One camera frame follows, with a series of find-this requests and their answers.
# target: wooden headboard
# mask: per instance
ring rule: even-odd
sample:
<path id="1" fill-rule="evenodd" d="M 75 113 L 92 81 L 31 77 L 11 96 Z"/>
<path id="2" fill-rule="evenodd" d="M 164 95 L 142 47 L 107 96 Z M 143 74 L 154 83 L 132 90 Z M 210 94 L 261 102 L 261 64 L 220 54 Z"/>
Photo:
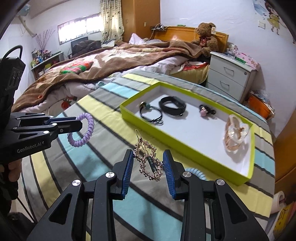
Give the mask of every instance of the wooden headboard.
<path id="1" fill-rule="evenodd" d="M 199 38 L 199 35 L 194 30 L 195 28 L 190 27 L 167 27 L 166 31 L 155 31 L 154 39 L 160 39 L 164 42 L 173 40 L 191 42 L 192 40 Z M 227 48 L 228 34 L 216 32 L 216 35 L 213 36 L 218 40 L 219 52 L 225 52 Z"/>

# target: toilet paper roll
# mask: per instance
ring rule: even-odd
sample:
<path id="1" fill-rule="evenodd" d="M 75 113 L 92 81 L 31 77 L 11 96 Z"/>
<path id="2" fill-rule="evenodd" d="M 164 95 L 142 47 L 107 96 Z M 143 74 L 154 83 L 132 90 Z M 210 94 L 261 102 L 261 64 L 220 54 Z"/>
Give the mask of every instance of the toilet paper roll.
<path id="1" fill-rule="evenodd" d="M 284 208 L 286 206 L 286 204 L 284 202 L 279 203 L 279 201 L 284 199 L 284 198 L 285 198 L 285 194 L 282 191 L 280 191 L 280 192 L 278 192 L 278 193 L 276 193 L 274 195 L 274 199 L 272 200 L 272 206 L 271 206 L 270 214 L 279 212 L 282 208 Z"/>

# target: striped tablecloth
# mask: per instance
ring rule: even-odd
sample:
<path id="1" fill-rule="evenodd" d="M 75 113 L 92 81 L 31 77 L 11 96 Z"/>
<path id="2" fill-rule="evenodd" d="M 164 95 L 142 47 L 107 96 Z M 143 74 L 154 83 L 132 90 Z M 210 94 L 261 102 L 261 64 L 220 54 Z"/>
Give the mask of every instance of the striped tablecloth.
<path id="1" fill-rule="evenodd" d="M 73 148 L 62 134 L 52 142 L 52 147 L 43 152 L 24 158 L 22 162 L 25 194 L 32 213 L 39 220 L 62 191 L 75 179 L 83 182 L 97 179 L 122 161 L 126 149 L 133 149 L 137 142 L 135 127 L 125 122 L 119 105 L 139 91 L 158 81 L 167 82 L 198 93 L 208 99 L 241 114 L 255 125 L 255 167 L 252 179 L 241 185 L 229 185 L 249 208 L 263 228 L 267 225 L 274 195 L 274 152 L 266 121 L 245 106 L 234 102 L 202 86 L 167 75 L 134 71 L 114 82 L 106 84 L 78 103 L 68 108 L 60 116 L 78 116 L 89 112 L 95 119 L 95 130 L 90 142 L 80 148 Z M 86 132 L 84 122 L 74 139 L 80 139 Z M 164 143 L 140 130 L 142 137 L 157 148 L 157 158 L 162 159 Z M 208 180 L 219 178 L 195 162 L 171 150 L 175 161 L 184 167 L 194 167 L 203 171 Z M 182 227 L 183 203 L 172 200 L 165 178 L 152 182 L 139 173 L 135 162 L 131 185 L 124 201 L 114 201 L 116 236 L 120 240 L 179 241 Z M 207 217 L 207 232 L 210 222 Z M 90 240 L 91 217 L 88 216 Z"/>

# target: nightstand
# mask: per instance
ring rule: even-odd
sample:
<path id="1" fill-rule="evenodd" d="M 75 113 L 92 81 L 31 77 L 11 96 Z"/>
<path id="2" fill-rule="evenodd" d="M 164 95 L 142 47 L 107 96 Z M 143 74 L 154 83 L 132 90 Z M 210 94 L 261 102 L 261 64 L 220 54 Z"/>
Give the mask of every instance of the nightstand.
<path id="1" fill-rule="evenodd" d="M 206 87 L 242 103 L 256 73 L 257 70 L 225 54 L 211 52 Z"/>

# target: black smart band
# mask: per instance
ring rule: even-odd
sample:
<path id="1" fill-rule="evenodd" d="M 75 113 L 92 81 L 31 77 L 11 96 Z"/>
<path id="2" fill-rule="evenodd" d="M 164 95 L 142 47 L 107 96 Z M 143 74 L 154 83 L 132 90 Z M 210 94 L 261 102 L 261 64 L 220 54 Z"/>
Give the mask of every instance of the black smart band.
<path id="1" fill-rule="evenodd" d="M 177 106 L 177 108 L 172 108 L 165 106 L 167 102 L 171 102 Z M 162 98 L 159 101 L 159 106 L 164 113 L 168 113 L 169 115 L 183 115 L 186 110 L 186 103 L 175 96 L 167 96 Z"/>
<path id="2" fill-rule="evenodd" d="M 143 116 L 143 114 L 142 114 L 142 110 L 143 110 L 143 109 L 146 109 L 146 110 L 148 110 L 148 109 L 158 110 L 159 113 L 160 113 L 160 116 L 159 116 L 158 118 L 155 118 L 155 119 L 151 120 L 151 119 L 149 119 L 148 117 Z M 147 104 L 146 102 L 142 102 L 142 103 L 140 104 L 140 115 L 141 115 L 141 117 L 142 117 L 144 120 L 146 120 L 146 121 L 148 121 L 148 122 L 150 122 L 150 123 L 153 123 L 153 124 L 160 124 L 160 125 L 163 124 L 163 121 L 161 120 L 161 119 L 163 118 L 163 114 L 162 114 L 161 110 L 158 109 L 157 107 L 154 107 L 154 106 L 151 106 L 150 104 Z"/>

